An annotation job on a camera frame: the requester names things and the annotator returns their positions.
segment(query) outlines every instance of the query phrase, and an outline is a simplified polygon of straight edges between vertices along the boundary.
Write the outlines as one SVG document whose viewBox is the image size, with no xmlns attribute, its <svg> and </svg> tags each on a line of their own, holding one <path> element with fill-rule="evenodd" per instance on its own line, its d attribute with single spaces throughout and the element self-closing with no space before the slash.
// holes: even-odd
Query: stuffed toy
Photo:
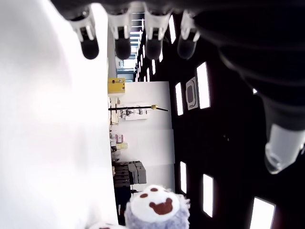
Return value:
<svg viewBox="0 0 305 229">
<path fill-rule="evenodd" d="M 151 185 L 127 203 L 126 227 L 98 223 L 90 229 L 188 229 L 189 208 L 183 195 Z"/>
</svg>

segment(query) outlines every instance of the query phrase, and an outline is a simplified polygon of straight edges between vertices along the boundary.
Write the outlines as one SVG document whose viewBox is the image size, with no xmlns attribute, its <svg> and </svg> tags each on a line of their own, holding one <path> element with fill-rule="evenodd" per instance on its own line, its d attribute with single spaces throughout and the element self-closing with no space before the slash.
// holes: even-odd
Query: ceiling light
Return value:
<svg viewBox="0 0 305 229">
<path fill-rule="evenodd" d="M 161 62 L 163 60 L 163 52 L 162 52 L 162 49 L 161 49 L 161 53 L 160 53 L 160 56 L 159 56 L 159 61 Z"/>
<path fill-rule="evenodd" d="M 213 217 L 213 178 L 203 175 L 203 211 Z"/>
<path fill-rule="evenodd" d="M 154 60 L 152 60 L 152 73 L 153 75 L 156 73 L 156 65 L 154 63 Z"/>
<path fill-rule="evenodd" d="M 174 41 L 176 40 L 176 32 L 175 32 L 175 25 L 173 22 L 173 16 L 170 17 L 169 24 L 170 24 L 171 41 L 172 43 L 174 43 Z"/>
<path fill-rule="evenodd" d="M 197 80 L 199 89 L 199 104 L 200 109 L 210 107 L 210 92 L 208 82 L 208 71 L 206 68 L 206 62 L 202 63 L 197 68 Z"/>
<path fill-rule="evenodd" d="M 270 229 L 275 205 L 260 198 L 254 198 L 250 229 Z"/>
<path fill-rule="evenodd" d="M 183 115 L 181 83 L 176 85 L 177 114 Z"/>
<path fill-rule="evenodd" d="M 150 75 L 149 75 L 149 68 L 147 68 L 147 82 L 150 82 L 151 78 L 150 78 Z"/>
<path fill-rule="evenodd" d="M 186 194 L 186 164 L 180 162 L 180 187 L 181 191 Z"/>
</svg>

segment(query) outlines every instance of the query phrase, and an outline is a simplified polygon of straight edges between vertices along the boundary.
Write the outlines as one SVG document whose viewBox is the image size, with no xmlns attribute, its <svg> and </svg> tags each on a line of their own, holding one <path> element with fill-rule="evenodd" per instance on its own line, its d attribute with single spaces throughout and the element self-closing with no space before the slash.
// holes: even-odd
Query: brown embroidered eye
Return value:
<svg viewBox="0 0 305 229">
<path fill-rule="evenodd" d="M 146 193 L 140 195 L 140 198 L 145 198 L 145 197 L 148 197 L 148 195 Z"/>
</svg>

